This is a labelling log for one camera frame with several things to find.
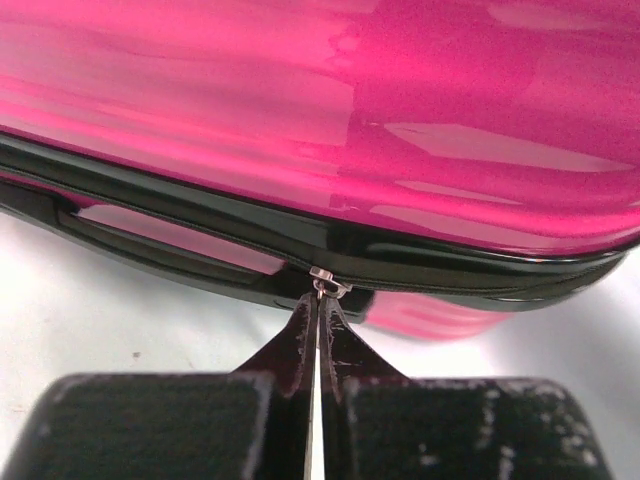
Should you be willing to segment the pink and teal kids suitcase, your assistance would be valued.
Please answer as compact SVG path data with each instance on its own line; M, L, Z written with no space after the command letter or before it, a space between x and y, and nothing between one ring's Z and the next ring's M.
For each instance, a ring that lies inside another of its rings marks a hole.
M5 1L1 209L155 274L472 336L639 242L635 1Z

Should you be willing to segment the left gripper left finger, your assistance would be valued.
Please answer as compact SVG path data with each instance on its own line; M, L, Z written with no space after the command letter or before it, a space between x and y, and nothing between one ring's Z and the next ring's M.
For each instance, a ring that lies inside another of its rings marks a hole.
M38 479L301 479L315 303L228 373L60 380L36 433Z

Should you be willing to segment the silver zipper pulls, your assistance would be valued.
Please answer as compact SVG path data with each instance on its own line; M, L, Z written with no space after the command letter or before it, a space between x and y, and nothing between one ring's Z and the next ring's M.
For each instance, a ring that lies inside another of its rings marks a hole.
M312 266L309 274L313 279L312 284L319 300L323 297L341 299L352 290L350 284L338 282L332 272L320 267Z

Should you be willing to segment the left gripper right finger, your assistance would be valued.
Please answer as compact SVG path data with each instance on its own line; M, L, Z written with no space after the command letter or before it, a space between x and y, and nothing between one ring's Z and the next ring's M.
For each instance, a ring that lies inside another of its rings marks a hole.
M330 479L609 479L574 397L539 378L401 374L318 305L325 473Z

